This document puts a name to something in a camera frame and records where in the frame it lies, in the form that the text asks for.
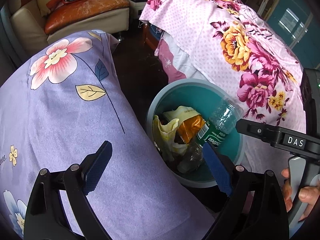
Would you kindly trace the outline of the person right hand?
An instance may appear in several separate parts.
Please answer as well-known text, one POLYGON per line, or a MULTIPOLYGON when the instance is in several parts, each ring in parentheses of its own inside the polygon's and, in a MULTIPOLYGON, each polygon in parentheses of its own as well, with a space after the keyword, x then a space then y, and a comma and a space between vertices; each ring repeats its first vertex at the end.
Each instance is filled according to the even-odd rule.
MULTIPOLYGON (((292 194, 292 187, 289 182, 290 178, 290 172, 288 168, 285 168, 282 170, 281 175, 286 178, 285 184, 282 188, 282 193, 285 201, 285 206, 287 212, 289 212, 292 208, 292 199, 291 199, 291 194, 292 194)), ((300 221, 306 219, 310 212, 312 211, 314 205, 317 202, 317 199, 319 198, 319 183, 317 186, 307 186, 304 187, 300 190, 299 194, 299 200, 303 203, 307 203, 306 210, 300 217, 300 221)))

